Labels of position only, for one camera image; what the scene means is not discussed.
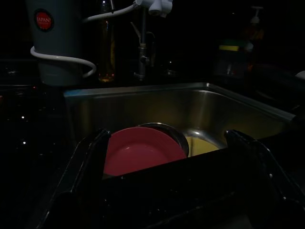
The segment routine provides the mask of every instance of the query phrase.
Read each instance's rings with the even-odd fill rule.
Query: kitchen sink
[[[75,144],[99,128],[113,133],[157,122],[224,148],[228,129],[260,139],[282,132],[294,118],[210,83],[72,90],[64,96]]]

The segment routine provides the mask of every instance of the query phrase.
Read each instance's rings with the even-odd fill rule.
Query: dark countertop
[[[240,86],[227,88],[247,93]],[[5,86],[0,87],[0,95],[0,161],[4,187],[0,209],[5,216],[0,226],[23,228],[33,212],[48,201],[46,197],[51,198],[46,194],[56,188],[54,181],[64,172],[73,146],[60,89],[40,84]],[[305,185],[304,155],[300,151],[303,137],[302,131],[295,131],[263,140],[302,187]]]

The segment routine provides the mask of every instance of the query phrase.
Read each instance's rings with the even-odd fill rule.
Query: plate
[[[180,146],[165,133],[132,127],[111,136],[104,173],[120,176],[184,158],[186,155]]]

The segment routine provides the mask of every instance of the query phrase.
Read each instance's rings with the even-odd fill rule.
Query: red plate
[[[104,173],[120,176],[184,158],[184,151],[165,133],[147,127],[127,128],[111,136]]]

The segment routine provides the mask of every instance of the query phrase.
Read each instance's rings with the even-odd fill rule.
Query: dark background
[[[96,0],[86,1],[87,5]],[[117,9],[132,1],[115,0]],[[173,0],[167,18],[148,18],[148,30],[156,36],[157,68],[173,62],[172,69],[184,77],[197,79],[212,74],[214,56],[220,39],[237,39],[263,6],[260,25],[265,31],[258,62],[281,66],[293,72],[303,70],[305,52],[305,3],[301,1],[186,1]],[[116,71],[127,79],[137,68],[138,38],[130,22],[140,28],[139,11],[112,19],[116,40]],[[0,83],[38,80],[37,61],[30,55],[31,32],[24,0],[6,2],[1,7]],[[83,36],[94,40],[94,32]],[[90,47],[84,44],[90,55]]]

